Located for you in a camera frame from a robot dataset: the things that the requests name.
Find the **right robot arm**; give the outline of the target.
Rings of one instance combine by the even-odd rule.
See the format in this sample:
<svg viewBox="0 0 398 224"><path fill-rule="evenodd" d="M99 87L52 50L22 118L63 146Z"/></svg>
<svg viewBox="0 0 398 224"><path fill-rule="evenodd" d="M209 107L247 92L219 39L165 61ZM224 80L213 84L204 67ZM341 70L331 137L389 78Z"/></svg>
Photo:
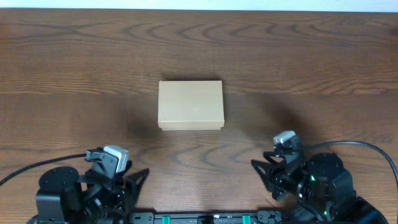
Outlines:
<svg viewBox="0 0 398 224"><path fill-rule="evenodd" d="M291 194L297 204L283 212L281 223L387 223L384 215L353 186L351 173L334 153L306 157L301 152L283 155L264 153L265 161L252 160L274 200Z"/></svg>

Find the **brown cardboard box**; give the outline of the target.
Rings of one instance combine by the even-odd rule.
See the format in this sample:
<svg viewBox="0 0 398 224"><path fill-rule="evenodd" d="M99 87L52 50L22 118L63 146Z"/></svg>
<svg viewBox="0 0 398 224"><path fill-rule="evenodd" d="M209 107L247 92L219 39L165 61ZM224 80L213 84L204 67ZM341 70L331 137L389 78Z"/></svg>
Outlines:
<svg viewBox="0 0 398 224"><path fill-rule="evenodd" d="M158 125L163 131L220 130L222 81L160 81Z"/></svg>

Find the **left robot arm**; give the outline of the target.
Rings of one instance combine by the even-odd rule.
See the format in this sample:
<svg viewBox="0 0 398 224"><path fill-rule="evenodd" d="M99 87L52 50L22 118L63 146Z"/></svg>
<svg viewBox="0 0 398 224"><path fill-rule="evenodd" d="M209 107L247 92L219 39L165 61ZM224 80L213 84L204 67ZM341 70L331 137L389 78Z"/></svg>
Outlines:
<svg viewBox="0 0 398 224"><path fill-rule="evenodd" d="M38 214L28 223L129 223L149 169L124 174L90 169L80 175L72 167L47 171L35 196Z"/></svg>

